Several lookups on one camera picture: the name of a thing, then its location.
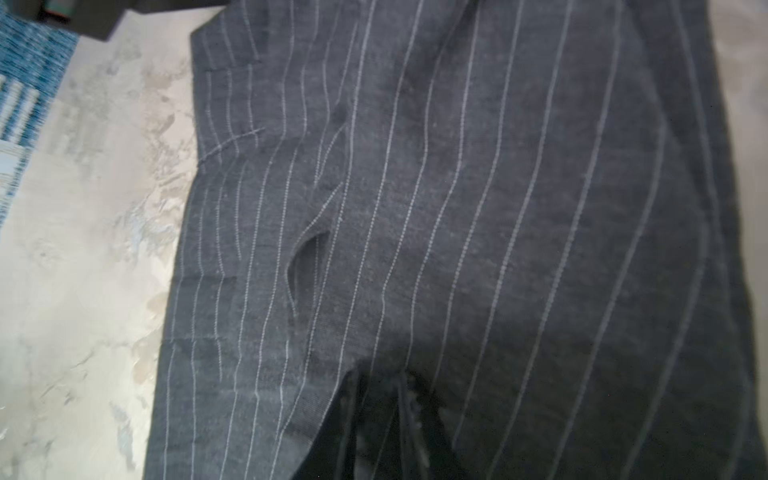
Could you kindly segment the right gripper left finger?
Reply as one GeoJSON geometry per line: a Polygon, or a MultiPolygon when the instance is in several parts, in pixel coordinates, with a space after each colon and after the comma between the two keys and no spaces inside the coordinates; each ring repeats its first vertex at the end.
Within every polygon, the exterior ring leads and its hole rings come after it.
{"type": "Polygon", "coordinates": [[[353,479],[355,476],[357,423],[365,379],[349,371],[334,394],[307,455],[293,475],[301,479],[353,479]]]}

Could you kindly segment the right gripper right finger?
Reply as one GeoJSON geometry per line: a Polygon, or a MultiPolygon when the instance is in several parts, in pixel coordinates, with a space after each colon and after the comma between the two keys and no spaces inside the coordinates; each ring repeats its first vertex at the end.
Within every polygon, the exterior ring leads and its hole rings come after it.
{"type": "Polygon", "coordinates": [[[398,378],[401,477],[403,479],[467,479],[447,438],[439,403],[411,372],[398,378]]]}

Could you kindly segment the dark grey pinstripe shirt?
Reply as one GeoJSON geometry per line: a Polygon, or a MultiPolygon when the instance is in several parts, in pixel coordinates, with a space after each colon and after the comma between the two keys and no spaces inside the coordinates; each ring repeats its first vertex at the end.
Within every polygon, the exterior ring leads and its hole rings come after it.
{"type": "Polygon", "coordinates": [[[288,479],[345,383],[401,476],[415,376],[472,479],[763,479],[705,1],[235,1],[147,479],[288,479]]]}

